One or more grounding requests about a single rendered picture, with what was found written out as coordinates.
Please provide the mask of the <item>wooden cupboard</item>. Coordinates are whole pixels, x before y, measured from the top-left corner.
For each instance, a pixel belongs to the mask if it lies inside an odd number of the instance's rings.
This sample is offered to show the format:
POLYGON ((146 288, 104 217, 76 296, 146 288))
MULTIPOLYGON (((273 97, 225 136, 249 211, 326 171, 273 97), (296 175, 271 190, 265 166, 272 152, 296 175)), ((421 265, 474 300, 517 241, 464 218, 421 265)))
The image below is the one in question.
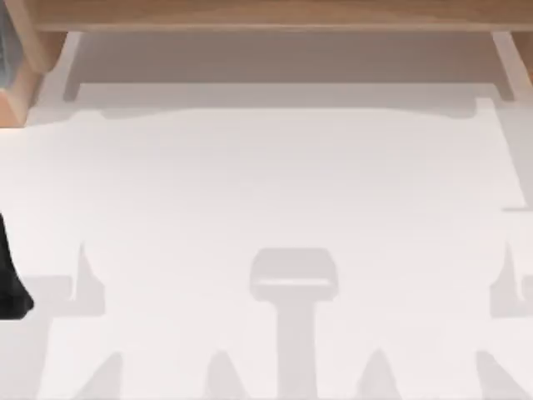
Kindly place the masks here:
POLYGON ((80 83, 488 83, 507 33, 533 82, 533 0, 0 0, 31 67, 78 36, 80 83))

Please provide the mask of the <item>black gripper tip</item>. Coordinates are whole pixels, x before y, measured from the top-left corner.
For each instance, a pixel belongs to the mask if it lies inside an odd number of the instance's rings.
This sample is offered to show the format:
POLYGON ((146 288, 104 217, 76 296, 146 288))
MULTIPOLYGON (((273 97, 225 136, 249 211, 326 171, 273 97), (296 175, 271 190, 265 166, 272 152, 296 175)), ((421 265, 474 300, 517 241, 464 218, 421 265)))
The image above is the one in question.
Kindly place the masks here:
POLYGON ((20 320, 34 308, 12 261, 3 215, 0 213, 0 320, 20 320))

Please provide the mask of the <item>pulled-out wooden drawer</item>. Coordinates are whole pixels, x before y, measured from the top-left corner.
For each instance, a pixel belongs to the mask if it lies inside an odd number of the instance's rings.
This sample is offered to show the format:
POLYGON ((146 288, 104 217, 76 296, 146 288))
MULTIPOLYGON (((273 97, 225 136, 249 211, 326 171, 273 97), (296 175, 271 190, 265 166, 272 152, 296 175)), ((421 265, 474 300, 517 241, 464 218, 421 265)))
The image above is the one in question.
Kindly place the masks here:
POLYGON ((37 0, 0 0, 0 128, 24 125, 48 67, 36 11, 37 0))

